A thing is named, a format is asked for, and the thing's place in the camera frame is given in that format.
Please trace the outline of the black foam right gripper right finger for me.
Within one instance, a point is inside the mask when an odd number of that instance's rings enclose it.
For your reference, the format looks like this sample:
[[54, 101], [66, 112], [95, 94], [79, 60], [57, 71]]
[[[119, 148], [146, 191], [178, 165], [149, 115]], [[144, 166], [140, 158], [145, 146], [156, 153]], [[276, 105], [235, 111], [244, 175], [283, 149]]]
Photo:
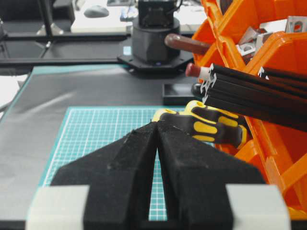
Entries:
[[226, 184], [264, 184], [253, 165], [157, 122], [158, 153], [168, 219], [187, 230], [230, 230]]

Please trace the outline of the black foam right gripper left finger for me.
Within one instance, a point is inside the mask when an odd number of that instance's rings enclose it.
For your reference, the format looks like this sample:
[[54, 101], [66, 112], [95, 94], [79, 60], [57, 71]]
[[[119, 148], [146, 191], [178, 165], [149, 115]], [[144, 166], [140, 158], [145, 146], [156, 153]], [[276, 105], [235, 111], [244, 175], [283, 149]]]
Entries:
[[135, 230], [148, 219], [157, 123], [60, 167], [54, 185], [88, 185], [86, 230]]

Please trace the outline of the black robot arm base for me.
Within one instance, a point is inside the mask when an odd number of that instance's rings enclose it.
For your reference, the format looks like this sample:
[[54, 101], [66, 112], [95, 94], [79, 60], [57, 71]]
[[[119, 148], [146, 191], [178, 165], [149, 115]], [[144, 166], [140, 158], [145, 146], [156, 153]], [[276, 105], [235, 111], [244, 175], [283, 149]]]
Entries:
[[176, 0], [139, 0], [131, 44], [124, 45], [118, 60], [140, 71], [172, 71], [191, 61], [191, 53], [165, 44], [168, 35], [180, 34], [180, 22], [174, 18], [180, 5]]

